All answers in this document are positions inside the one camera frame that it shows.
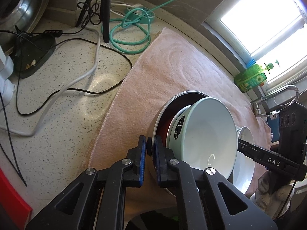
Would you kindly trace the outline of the white plug adapter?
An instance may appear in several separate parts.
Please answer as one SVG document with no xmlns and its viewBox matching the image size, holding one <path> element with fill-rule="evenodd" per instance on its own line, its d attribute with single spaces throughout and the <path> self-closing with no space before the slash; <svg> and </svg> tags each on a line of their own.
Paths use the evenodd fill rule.
<svg viewBox="0 0 307 230">
<path fill-rule="evenodd" d="M 9 77 L 12 75 L 14 70 L 14 63 L 10 56 L 4 54 L 3 49 L 0 47 L 0 56 L 1 56 L 1 71 L 0 71 L 0 89 L 1 89 L 1 101 L 0 107 L 1 110 L 3 107 L 8 105 L 12 100 L 14 91 L 16 90 L 16 85 L 14 85 Z"/>
</svg>

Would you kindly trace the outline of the white ceramic bowl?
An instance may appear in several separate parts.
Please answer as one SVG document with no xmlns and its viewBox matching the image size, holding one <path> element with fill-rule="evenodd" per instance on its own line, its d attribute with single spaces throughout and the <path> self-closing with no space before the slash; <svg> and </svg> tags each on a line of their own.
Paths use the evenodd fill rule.
<svg viewBox="0 0 307 230">
<path fill-rule="evenodd" d="M 239 128 L 236 126 L 237 136 L 241 140 L 254 143 L 253 135 L 246 126 Z M 243 194 L 248 190 L 253 174 L 255 163 L 252 159 L 246 157 L 243 153 L 238 152 L 235 165 L 233 168 L 233 185 Z"/>
</svg>

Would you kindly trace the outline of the dark green dish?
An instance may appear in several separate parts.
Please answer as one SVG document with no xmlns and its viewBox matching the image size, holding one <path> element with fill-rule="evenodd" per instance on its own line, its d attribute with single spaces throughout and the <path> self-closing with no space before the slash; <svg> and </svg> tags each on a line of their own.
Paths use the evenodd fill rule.
<svg viewBox="0 0 307 230">
<path fill-rule="evenodd" d="M 20 78 L 28 78 L 51 57 L 56 40 L 51 34 L 33 35 L 21 32 L 21 36 L 27 40 L 17 37 L 10 56 L 15 74 Z"/>
</svg>

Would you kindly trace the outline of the blue plastic cup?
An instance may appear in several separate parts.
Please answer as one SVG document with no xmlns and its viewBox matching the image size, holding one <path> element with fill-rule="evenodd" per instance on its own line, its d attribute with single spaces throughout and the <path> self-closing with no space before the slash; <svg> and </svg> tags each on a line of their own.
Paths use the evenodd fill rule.
<svg viewBox="0 0 307 230">
<path fill-rule="evenodd" d="M 254 65 L 256 63 L 256 61 L 252 58 L 246 65 L 246 68 L 250 68 L 250 66 Z"/>
</svg>

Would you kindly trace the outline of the black tripod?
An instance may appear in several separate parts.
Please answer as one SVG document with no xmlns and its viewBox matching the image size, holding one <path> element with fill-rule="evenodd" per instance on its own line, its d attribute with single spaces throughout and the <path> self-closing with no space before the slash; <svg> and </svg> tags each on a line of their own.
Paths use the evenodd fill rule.
<svg viewBox="0 0 307 230">
<path fill-rule="evenodd" d="M 99 22 L 102 23 L 102 35 L 105 43 L 110 42 L 110 9 L 111 9 L 111 0 L 101 0 L 99 6 L 95 6 L 98 1 L 91 5 L 92 0 L 85 0 L 84 2 L 78 2 L 77 7 L 81 10 L 76 27 L 79 27 L 81 24 L 87 24 L 93 15 L 99 16 Z"/>
</svg>

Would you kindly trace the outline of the light blue ceramic bowl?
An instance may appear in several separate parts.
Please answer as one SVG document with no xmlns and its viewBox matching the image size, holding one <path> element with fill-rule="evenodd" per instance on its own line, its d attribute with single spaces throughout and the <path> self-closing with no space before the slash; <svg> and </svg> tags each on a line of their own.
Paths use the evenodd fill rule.
<svg viewBox="0 0 307 230">
<path fill-rule="evenodd" d="M 192 168 L 212 167 L 229 178 L 237 156 L 237 133 L 228 108 L 212 97 L 185 106 L 171 121 L 166 147 Z"/>
</svg>

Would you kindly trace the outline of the red steel bowl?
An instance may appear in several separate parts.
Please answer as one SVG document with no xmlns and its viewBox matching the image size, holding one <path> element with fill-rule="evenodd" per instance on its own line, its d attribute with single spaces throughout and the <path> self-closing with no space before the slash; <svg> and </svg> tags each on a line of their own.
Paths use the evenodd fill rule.
<svg viewBox="0 0 307 230">
<path fill-rule="evenodd" d="M 184 107 L 192 105 L 202 98 L 208 97 L 207 94 L 199 91 L 184 91 L 174 96 L 168 101 L 158 114 L 155 136 L 162 138 L 163 146 L 167 146 L 167 133 L 171 125 L 171 121 L 175 115 Z"/>
</svg>

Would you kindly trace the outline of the pink towel mat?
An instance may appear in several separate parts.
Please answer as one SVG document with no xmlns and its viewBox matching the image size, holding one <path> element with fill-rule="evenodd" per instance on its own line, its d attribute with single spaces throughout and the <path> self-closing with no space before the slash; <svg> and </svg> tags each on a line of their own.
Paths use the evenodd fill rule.
<svg viewBox="0 0 307 230">
<path fill-rule="evenodd" d="M 120 86 L 102 123 L 89 167 L 102 170 L 125 158 L 162 106 L 186 90 L 222 101 L 235 124 L 251 130 L 256 145 L 270 148 L 270 127 L 255 117 L 249 99 L 233 80 L 187 40 L 164 28 Z"/>
</svg>

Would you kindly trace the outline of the steel pot lid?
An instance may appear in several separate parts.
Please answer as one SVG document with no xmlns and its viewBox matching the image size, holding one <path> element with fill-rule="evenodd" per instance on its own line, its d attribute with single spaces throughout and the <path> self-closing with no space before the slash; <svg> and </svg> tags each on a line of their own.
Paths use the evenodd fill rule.
<svg viewBox="0 0 307 230">
<path fill-rule="evenodd" d="M 15 27 L 30 33 L 34 30 L 49 0 L 1 0 L 1 29 L 15 32 Z"/>
</svg>

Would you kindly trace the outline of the red object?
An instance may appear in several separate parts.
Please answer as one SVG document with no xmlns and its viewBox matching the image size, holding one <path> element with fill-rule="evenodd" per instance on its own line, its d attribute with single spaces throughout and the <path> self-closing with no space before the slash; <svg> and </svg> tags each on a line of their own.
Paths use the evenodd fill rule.
<svg viewBox="0 0 307 230">
<path fill-rule="evenodd" d="M 1 170 L 1 206 L 18 229 L 26 229 L 32 208 L 17 193 Z"/>
</svg>

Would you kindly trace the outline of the white glove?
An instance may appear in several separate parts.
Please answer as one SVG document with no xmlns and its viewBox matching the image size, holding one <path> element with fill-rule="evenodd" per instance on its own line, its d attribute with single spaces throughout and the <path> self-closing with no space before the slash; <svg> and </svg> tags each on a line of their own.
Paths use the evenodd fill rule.
<svg viewBox="0 0 307 230">
<path fill-rule="evenodd" d="M 258 187 L 250 200 L 271 219 L 282 217 L 290 208 L 294 188 L 290 184 L 283 185 L 273 192 L 275 182 L 271 171 L 265 172 L 258 179 Z"/>
</svg>

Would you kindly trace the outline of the teal round power strip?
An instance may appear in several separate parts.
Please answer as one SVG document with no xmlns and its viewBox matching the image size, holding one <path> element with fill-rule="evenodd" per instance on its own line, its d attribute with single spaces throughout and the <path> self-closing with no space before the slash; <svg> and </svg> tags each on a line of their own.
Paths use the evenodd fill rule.
<svg viewBox="0 0 307 230">
<path fill-rule="evenodd" d="M 153 23 L 156 18 L 154 12 L 149 11 L 149 9 L 146 7 L 141 7 L 141 9 L 147 12 L 148 17 L 143 11 L 136 10 L 129 14 L 127 16 L 127 19 L 130 21 L 137 21 L 137 23 L 139 24 L 148 24 L 148 22 Z"/>
</svg>

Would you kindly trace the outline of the steel mixing bowl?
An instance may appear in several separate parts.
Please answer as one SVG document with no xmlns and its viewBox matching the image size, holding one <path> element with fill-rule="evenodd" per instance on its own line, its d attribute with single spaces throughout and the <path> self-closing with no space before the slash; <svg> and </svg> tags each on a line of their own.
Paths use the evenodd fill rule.
<svg viewBox="0 0 307 230">
<path fill-rule="evenodd" d="M 196 90 L 180 92 L 179 94 L 172 97 L 169 101 L 167 101 L 151 121 L 146 135 L 147 156 L 149 157 L 149 163 L 146 165 L 146 167 L 149 170 L 150 177 L 154 182 L 157 181 L 157 175 L 152 159 L 152 148 L 154 145 L 155 137 L 160 136 L 163 146 L 166 147 L 167 133 L 169 126 L 171 125 L 171 121 L 173 121 L 174 117 L 183 108 L 190 106 L 200 99 L 206 97 L 208 97 L 207 94 Z"/>
</svg>

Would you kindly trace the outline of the green dish soap bottle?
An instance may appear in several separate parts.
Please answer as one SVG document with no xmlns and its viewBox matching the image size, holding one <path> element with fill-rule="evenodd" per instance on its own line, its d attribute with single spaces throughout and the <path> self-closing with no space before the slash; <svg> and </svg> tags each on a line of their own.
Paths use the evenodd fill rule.
<svg viewBox="0 0 307 230">
<path fill-rule="evenodd" d="M 253 64 L 244 72 L 239 73 L 234 77 L 234 84 L 243 93 L 248 92 L 254 87 L 262 86 L 267 80 L 268 74 L 274 68 L 275 65 L 279 65 L 276 60 L 275 63 L 268 64 Z"/>
</svg>

